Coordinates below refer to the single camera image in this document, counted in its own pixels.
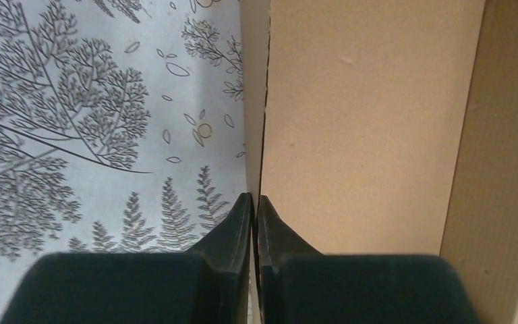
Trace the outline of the brown cardboard box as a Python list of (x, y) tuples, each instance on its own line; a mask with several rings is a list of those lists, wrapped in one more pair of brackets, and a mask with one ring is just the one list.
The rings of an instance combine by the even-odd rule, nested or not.
[(518, 1), (242, 1), (248, 189), (320, 252), (518, 323)]

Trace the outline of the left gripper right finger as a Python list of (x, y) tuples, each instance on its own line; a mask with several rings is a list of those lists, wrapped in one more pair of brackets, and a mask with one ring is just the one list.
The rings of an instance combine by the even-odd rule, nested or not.
[(323, 254), (262, 196), (256, 273), (263, 323), (479, 323), (457, 272), (431, 254)]

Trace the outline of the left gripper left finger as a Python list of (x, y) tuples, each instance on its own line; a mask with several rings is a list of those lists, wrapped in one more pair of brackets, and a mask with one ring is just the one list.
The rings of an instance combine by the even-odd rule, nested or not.
[(26, 272), (2, 323), (245, 323), (253, 200), (184, 252), (47, 254)]

